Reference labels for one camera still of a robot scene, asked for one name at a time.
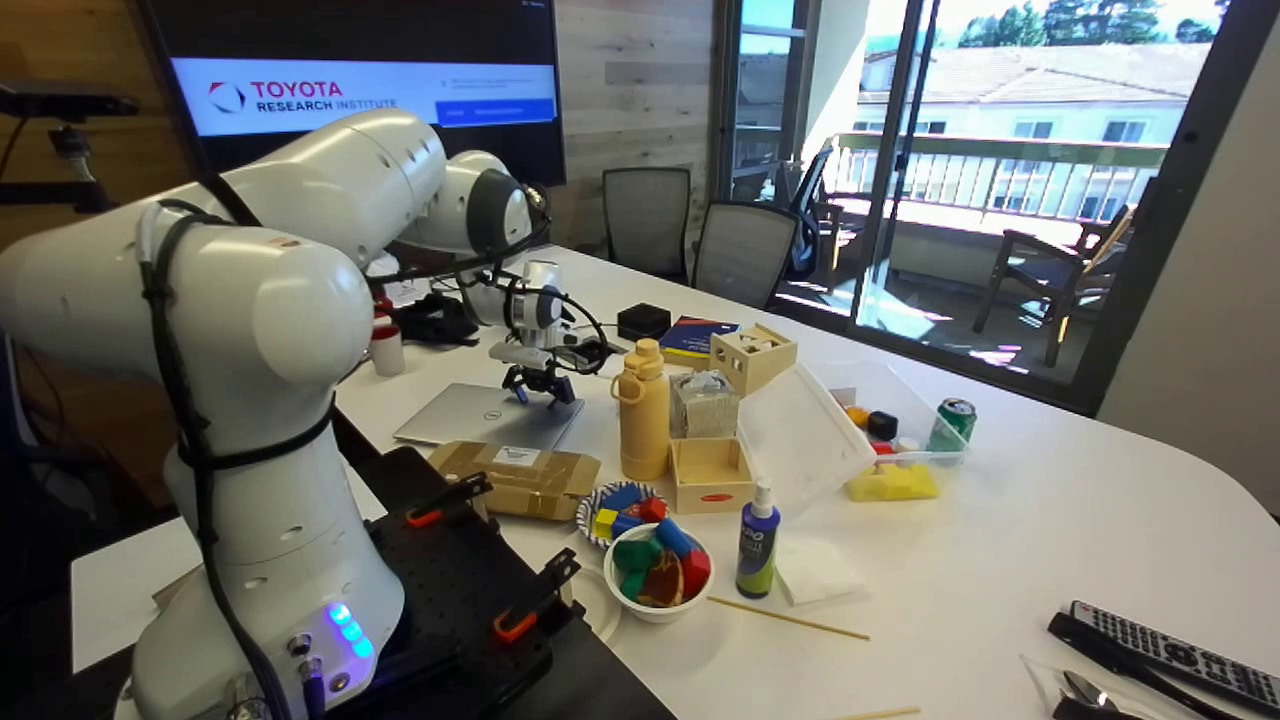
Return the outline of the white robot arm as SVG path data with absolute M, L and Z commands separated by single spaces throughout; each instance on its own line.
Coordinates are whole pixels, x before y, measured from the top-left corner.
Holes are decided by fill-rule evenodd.
M 376 681 L 407 594 L 330 433 L 372 343 L 363 267 L 391 242 L 501 260 L 531 237 L 503 160 L 382 109 L 0 253 L 11 340 L 150 378 L 176 415 L 164 481 L 198 568 L 140 633 L 125 716 L 296 720 Z

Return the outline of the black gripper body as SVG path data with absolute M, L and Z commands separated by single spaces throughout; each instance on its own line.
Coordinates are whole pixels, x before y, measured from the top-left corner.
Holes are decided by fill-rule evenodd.
M 552 378 L 562 378 L 548 348 L 523 343 L 516 336 L 493 343 L 488 356 L 503 365 L 503 378 L 520 378 L 531 392 L 552 392 Z

